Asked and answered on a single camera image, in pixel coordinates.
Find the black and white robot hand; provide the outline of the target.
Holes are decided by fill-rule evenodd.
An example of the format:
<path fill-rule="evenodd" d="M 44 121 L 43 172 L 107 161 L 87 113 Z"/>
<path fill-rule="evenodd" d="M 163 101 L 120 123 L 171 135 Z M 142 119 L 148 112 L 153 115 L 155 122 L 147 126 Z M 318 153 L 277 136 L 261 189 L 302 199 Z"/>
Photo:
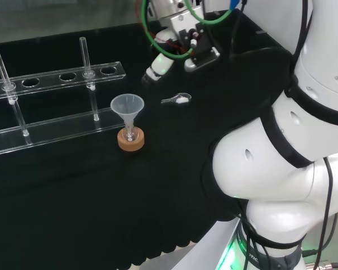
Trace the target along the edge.
<path fill-rule="evenodd" d="M 181 59 L 184 70 L 188 73 L 209 65 L 220 57 L 205 25 L 190 13 L 184 1 L 149 1 L 145 18 L 148 17 L 156 19 L 163 27 L 154 35 L 153 40 L 171 56 L 158 52 L 143 76 L 144 83 L 156 83 L 165 77 L 176 60 L 173 56 L 188 54 Z"/>

